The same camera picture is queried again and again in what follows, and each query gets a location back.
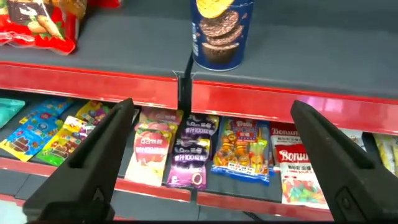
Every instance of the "red shelf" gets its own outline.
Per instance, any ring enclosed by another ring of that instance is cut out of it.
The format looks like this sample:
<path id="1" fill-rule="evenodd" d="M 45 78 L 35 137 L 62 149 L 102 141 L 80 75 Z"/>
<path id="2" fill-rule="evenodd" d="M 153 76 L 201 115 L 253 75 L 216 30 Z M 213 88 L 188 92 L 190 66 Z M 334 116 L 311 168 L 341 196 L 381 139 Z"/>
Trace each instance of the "red shelf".
<path id="1" fill-rule="evenodd" d="M 178 78 L 0 61 L 0 88 L 177 109 Z"/>
<path id="2" fill-rule="evenodd" d="M 21 162 L 15 159 L 0 157 L 0 169 L 8 169 L 28 174 L 50 176 L 56 169 L 54 166 L 35 164 L 32 162 Z M 134 194 L 149 195 L 158 198 L 166 198 L 183 202 L 191 201 L 191 192 L 185 189 L 173 189 L 167 187 L 153 187 L 150 185 L 137 184 L 118 178 L 115 190 Z"/>
<path id="3" fill-rule="evenodd" d="M 329 210 L 283 205 L 281 203 L 217 195 L 206 192 L 198 193 L 197 203 L 198 205 L 292 217 L 305 221 L 333 221 L 333 217 Z"/>
<path id="4" fill-rule="evenodd" d="M 398 100 L 194 80 L 192 112 L 293 123 L 294 100 L 339 128 L 398 134 Z"/>

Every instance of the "red packaging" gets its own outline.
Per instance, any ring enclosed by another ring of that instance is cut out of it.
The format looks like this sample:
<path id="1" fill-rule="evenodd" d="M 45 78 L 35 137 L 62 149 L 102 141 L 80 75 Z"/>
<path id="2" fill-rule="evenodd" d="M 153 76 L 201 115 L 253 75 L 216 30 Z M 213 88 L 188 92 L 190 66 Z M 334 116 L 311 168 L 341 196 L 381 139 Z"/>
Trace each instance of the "red packaging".
<path id="1" fill-rule="evenodd" d="M 303 144 L 277 145 L 282 203 L 328 209 Z"/>
<path id="2" fill-rule="evenodd" d="M 88 0 L 89 6 L 120 7 L 123 0 Z"/>
<path id="3" fill-rule="evenodd" d="M 0 0 L 0 45 L 52 49 L 76 48 L 87 0 Z"/>

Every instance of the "robotic claw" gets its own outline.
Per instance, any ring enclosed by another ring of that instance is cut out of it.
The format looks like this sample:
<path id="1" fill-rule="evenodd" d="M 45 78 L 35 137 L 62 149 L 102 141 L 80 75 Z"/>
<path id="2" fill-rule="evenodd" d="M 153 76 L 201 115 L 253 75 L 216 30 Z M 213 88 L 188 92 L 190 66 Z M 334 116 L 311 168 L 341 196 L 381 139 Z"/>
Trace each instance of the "robotic claw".
<path id="1" fill-rule="evenodd" d="M 133 115 L 131 98 L 112 109 L 25 202 L 29 222 L 113 220 L 110 202 Z M 336 222 L 398 221 L 398 178 L 311 106 L 295 101 L 291 115 Z"/>

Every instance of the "cookie canister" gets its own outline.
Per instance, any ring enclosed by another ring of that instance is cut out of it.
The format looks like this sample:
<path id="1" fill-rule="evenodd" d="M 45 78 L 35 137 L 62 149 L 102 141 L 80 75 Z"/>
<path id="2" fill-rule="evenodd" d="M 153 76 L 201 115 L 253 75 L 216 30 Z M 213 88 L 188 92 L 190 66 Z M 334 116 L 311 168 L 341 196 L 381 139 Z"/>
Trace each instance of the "cookie canister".
<path id="1" fill-rule="evenodd" d="M 227 71 L 243 61 L 254 0 L 191 0 L 193 59 Z"/>

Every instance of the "gray shelf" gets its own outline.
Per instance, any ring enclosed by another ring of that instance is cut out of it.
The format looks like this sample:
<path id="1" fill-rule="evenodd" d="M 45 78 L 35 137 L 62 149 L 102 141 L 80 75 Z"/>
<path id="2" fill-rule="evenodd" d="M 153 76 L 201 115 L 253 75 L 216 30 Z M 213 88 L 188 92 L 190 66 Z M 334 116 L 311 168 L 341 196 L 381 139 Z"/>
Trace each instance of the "gray shelf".
<path id="1" fill-rule="evenodd" d="M 397 98 L 398 2 L 256 1 L 245 59 L 194 80 Z"/>
<path id="2" fill-rule="evenodd" d="M 94 12 L 85 21 L 71 55 L 2 46 L 0 61 L 163 77 L 181 75 L 187 67 L 189 1 L 126 1 L 118 10 Z"/>

